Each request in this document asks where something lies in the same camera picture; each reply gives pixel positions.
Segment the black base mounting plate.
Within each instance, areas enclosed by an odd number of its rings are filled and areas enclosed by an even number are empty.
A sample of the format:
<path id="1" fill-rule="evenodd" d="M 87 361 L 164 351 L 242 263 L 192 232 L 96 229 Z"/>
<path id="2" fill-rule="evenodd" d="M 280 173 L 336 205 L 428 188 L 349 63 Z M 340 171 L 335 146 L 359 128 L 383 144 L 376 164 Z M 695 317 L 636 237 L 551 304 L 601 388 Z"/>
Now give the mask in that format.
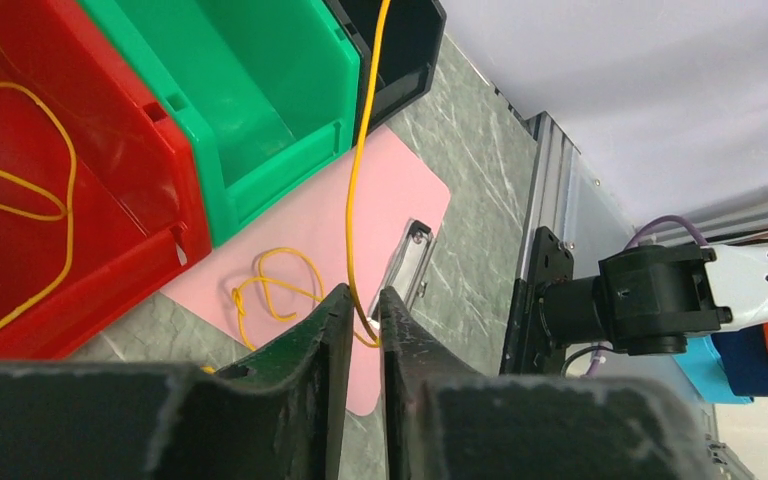
<path id="1" fill-rule="evenodd" d="M 573 276 L 574 260 L 546 226 L 535 230 L 524 257 L 527 271 L 514 282 L 499 373 L 558 374 L 566 358 L 548 334 L 542 299 L 547 288 Z"/>

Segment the black plastic bin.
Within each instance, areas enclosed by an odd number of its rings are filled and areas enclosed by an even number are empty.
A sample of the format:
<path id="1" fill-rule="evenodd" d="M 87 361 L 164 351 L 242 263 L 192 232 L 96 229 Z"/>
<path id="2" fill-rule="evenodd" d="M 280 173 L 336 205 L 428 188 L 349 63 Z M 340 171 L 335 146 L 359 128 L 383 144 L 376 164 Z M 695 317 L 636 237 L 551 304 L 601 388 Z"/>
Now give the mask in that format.
<path id="1" fill-rule="evenodd" d="M 372 48 L 381 2 L 325 0 L 324 4 L 360 56 L 353 136 L 357 139 L 368 92 Z M 381 41 L 369 131 L 383 125 L 431 89 L 445 23 L 446 12 L 438 0 L 390 2 Z"/>

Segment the dark blue tray outside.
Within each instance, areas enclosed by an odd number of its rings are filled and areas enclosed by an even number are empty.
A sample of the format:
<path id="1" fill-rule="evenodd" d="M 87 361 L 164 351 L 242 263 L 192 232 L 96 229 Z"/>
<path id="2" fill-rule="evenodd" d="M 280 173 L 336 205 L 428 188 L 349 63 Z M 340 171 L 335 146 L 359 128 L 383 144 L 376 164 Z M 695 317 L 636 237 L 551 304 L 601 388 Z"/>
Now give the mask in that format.
<path id="1" fill-rule="evenodd" d="M 768 349 L 763 327 L 715 333 L 711 338 L 732 392 L 768 398 Z"/>

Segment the pink clipboard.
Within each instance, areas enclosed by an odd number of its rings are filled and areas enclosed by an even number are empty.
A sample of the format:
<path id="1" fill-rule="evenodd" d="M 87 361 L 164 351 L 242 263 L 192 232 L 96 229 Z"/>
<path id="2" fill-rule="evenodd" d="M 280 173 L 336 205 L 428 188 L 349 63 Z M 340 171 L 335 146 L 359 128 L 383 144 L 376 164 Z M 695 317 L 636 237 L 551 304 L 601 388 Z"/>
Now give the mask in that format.
<path id="1" fill-rule="evenodd" d="M 345 203 L 353 155 L 303 182 L 250 225 L 162 287 L 234 340 L 262 347 L 304 319 L 312 294 L 347 280 Z M 370 310 L 409 225 L 437 232 L 448 186 L 386 127 L 367 140 L 354 201 L 358 294 Z"/>

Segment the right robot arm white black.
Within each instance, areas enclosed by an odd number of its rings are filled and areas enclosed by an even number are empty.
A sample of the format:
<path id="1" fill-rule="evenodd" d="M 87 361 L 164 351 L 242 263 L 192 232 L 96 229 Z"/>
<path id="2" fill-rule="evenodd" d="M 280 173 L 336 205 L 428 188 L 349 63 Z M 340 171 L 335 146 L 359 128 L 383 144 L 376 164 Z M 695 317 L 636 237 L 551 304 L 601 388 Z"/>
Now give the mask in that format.
<path id="1" fill-rule="evenodd" d="M 543 282 L 536 304 L 553 347 L 680 354 L 690 337 L 768 323 L 768 245 L 635 247 L 600 261 L 596 276 Z"/>

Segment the red plastic bin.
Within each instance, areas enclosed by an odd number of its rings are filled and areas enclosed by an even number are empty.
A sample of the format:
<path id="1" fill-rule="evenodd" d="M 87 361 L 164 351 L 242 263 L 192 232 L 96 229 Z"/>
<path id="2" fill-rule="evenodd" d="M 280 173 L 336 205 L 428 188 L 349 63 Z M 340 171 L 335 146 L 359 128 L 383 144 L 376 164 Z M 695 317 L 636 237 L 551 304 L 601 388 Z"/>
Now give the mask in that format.
<path id="1" fill-rule="evenodd" d="M 70 355 L 211 249 L 192 147 L 76 1 L 0 1 L 0 360 Z"/>

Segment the light blue tray outside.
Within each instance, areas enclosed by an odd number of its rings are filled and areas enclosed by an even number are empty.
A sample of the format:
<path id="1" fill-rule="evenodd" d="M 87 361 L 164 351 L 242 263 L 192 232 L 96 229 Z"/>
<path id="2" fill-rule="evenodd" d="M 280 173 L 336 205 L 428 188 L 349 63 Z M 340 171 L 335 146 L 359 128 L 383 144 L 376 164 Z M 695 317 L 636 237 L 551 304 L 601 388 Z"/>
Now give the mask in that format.
<path id="1" fill-rule="evenodd" d="M 706 403 L 747 405 L 754 402 L 750 396 L 733 393 L 722 358 L 710 336 L 689 338 L 686 352 L 676 354 L 674 359 Z"/>

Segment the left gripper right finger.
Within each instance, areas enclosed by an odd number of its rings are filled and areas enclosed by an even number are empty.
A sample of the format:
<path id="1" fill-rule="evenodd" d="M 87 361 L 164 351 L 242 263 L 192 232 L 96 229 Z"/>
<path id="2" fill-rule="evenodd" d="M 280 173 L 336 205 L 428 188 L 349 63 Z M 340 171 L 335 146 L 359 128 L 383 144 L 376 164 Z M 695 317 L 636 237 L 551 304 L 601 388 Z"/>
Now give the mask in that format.
<path id="1" fill-rule="evenodd" d="M 484 375 L 379 296 L 391 479 L 717 479 L 689 407 L 647 379 Z"/>

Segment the green plastic bin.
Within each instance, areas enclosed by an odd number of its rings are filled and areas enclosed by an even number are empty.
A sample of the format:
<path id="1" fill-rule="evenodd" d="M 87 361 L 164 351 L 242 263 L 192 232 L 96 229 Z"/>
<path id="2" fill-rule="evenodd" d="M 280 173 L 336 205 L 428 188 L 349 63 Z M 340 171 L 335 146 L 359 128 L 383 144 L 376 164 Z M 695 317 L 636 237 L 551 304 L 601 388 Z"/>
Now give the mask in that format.
<path id="1" fill-rule="evenodd" d="M 361 60 L 321 1 L 86 1 L 187 135 L 214 246 L 353 142 Z"/>

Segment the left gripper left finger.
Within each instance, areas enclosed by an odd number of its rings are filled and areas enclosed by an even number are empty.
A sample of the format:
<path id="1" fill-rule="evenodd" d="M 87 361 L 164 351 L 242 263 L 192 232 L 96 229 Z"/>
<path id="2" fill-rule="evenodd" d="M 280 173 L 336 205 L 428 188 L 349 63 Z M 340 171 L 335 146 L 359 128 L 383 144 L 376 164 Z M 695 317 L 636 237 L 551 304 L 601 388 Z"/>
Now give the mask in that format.
<path id="1" fill-rule="evenodd" d="M 335 479 L 352 323 L 342 284 L 213 374 L 0 362 L 0 479 Z"/>

